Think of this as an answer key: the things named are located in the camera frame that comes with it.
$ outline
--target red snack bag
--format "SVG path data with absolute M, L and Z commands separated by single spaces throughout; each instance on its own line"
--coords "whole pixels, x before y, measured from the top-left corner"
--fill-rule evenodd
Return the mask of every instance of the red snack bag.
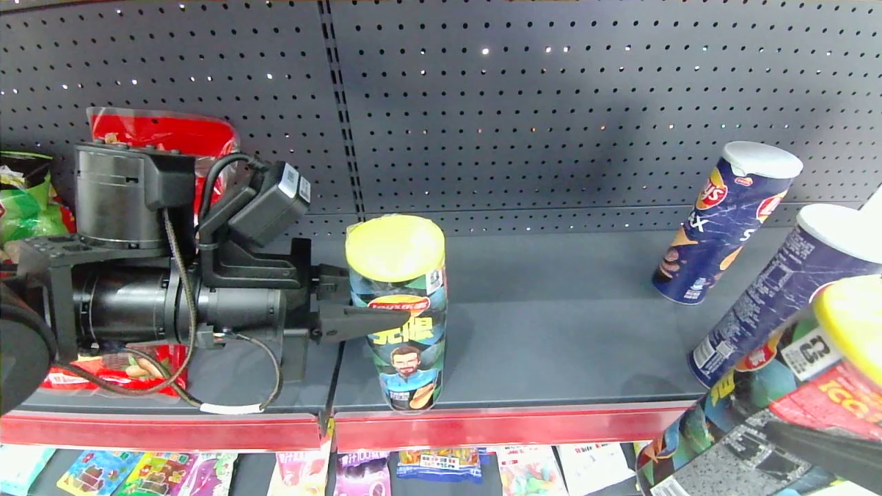
M 92 128 L 92 139 L 133 147 L 149 145 L 160 150 L 180 150 L 182 154 L 200 157 L 196 160 L 194 214 L 199 210 L 199 199 L 212 163 L 239 149 L 239 136 L 233 126 L 215 117 L 116 107 L 89 107 L 86 115 Z M 214 183 L 212 203 L 223 196 L 234 174 L 235 165 L 220 174 Z
M 153 355 L 169 372 L 175 373 L 187 355 L 187 347 L 182 344 L 131 345 Z M 98 377 L 129 389 L 148 389 L 163 381 L 162 374 L 144 358 L 131 353 L 115 353 L 100 357 L 80 357 L 74 365 L 86 369 Z M 180 387 L 187 387 L 187 371 L 177 378 Z M 52 367 L 40 387 L 55 390 L 95 390 L 98 386 L 63 369 Z M 177 397 L 177 393 L 166 387 L 160 393 Z

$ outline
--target red shelf edge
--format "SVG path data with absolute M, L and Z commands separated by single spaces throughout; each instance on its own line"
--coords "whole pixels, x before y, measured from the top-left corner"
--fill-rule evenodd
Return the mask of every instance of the red shelf edge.
M 296 451 L 317 449 L 321 431 L 305 413 L 248 416 L 93 415 L 13 411 L 0 419 L 11 444 L 131 451 Z
M 341 453 L 360 449 L 558 445 L 650 440 L 694 402 L 618 403 L 591 406 L 338 412 L 335 438 Z

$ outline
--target black cable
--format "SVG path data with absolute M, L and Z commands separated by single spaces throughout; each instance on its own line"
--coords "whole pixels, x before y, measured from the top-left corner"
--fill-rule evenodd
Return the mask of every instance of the black cable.
M 171 387 L 175 392 L 177 392 L 184 401 L 199 408 L 202 411 L 212 412 L 212 413 L 226 413 L 226 414 L 242 414 L 242 413 L 259 413 L 263 411 L 270 403 L 275 401 L 277 397 L 279 397 L 279 393 L 281 393 L 282 387 L 282 373 L 281 367 L 279 363 L 276 361 L 275 355 L 273 351 L 266 346 L 265 343 L 261 342 L 258 339 L 254 339 L 244 334 L 231 333 L 235 338 L 241 339 L 253 344 L 256 344 L 261 348 L 266 354 L 270 357 L 270 360 L 273 362 L 273 370 L 275 371 L 275 385 L 273 386 L 273 391 L 270 393 L 269 397 L 266 398 L 261 403 L 253 404 L 253 405 L 236 405 L 236 406 L 227 406 L 227 405 L 218 405 L 214 403 L 206 403 L 197 399 L 195 396 L 188 393 L 185 389 L 183 389 L 180 385 L 177 384 L 176 380 L 180 377 L 181 373 L 190 365 L 190 360 L 193 356 L 193 350 L 196 348 L 196 327 L 197 327 L 197 307 L 196 300 L 193 295 L 193 288 L 190 281 L 190 277 L 187 275 L 186 267 L 183 265 L 183 256 L 181 255 L 181 248 L 177 243 L 177 238 L 175 237 L 174 226 L 172 225 L 171 218 L 168 214 L 168 210 L 162 211 L 163 220 L 165 221 L 165 230 L 166 236 L 168 237 L 168 244 L 171 247 L 172 259 L 176 264 L 177 270 L 181 275 L 181 285 L 183 286 L 184 300 L 187 305 L 189 323 L 188 327 L 190 329 L 190 335 L 188 336 L 188 348 L 187 354 L 184 357 L 183 363 L 181 366 L 175 371 L 175 373 L 171 373 L 168 371 L 165 365 L 161 364 L 155 357 L 152 357 L 148 353 L 141 351 L 140 349 L 134 348 L 126 348 L 125 351 L 131 353 L 132 355 L 136 355 L 138 357 L 144 358 L 147 360 L 153 367 L 156 368 L 162 374 L 162 377 L 165 378 L 160 384 L 156 386 L 149 387 L 148 389 L 127 389 L 125 387 L 119 386 L 117 384 L 113 384 L 108 382 L 97 375 L 80 368 L 74 364 L 65 364 L 65 363 L 57 363 L 56 366 L 59 368 L 66 370 L 72 374 L 78 375 L 85 380 L 89 380 L 99 387 L 103 387 L 108 391 L 113 393 L 117 393 L 119 395 L 124 396 L 145 396 L 156 393 L 165 389 L 166 387 Z
M 199 201 L 199 216 L 197 217 L 198 223 L 201 224 L 202 219 L 205 219 L 206 215 L 208 215 L 208 207 L 211 206 L 212 203 L 212 192 L 214 191 L 214 183 L 217 182 L 218 177 L 221 175 L 221 172 L 229 164 L 239 161 L 246 162 L 246 164 L 249 166 L 258 164 L 257 157 L 253 157 L 249 154 L 243 154 L 241 152 L 236 152 L 234 154 L 222 156 L 215 163 L 213 163 L 212 167 L 208 170 L 208 175 L 206 175 L 206 183 L 202 188 L 202 198 Z

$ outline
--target store shelf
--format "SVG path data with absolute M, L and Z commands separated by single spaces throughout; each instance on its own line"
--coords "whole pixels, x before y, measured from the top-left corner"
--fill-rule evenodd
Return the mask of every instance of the store shelf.
M 34 481 L 30 494 L 33 496 L 70 496 L 69 492 L 58 489 L 56 482 L 81 453 L 82 451 L 77 449 L 56 451 L 49 459 L 46 468 Z M 275 454 L 272 453 L 239 455 L 239 459 L 235 463 L 230 496 L 266 494 L 274 465 Z
M 697 306 L 649 282 L 670 232 L 450 238 L 439 404 L 390 411 L 367 344 L 350 342 L 334 395 L 337 446 L 650 439 L 704 392 L 686 354 L 788 231 L 758 232 Z
M 275 251 L 288 245 L 285 239 Z M 313 259 L 341 263 L 342 242 L 314 244 Z M 3 417 L 4 442 L 65 447 L 177 451 L 285 451 L 316 448 L 316 415 L 325 409 L 339 345 L 310 344 L 302 381 L 286 380 L 279 398 L 257 416 L 202 414 L 164 395 L 145 398 L 61 395 L 38 391 Z M 273 387 L 266 355 L 246 342 L 196 350 L 189 390 L 207 402 L 262 402 Z M 95 432 L 113 433 L 94 436 Z

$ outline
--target cylindrical motor housing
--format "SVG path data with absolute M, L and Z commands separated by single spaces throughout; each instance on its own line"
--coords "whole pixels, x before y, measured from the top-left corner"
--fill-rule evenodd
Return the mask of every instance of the cylindrical motor housing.
M 145 202 L 143 154 L 124 146 L 77 146 L 77 232 L 115 248 L 162 247 L 160 213 Z

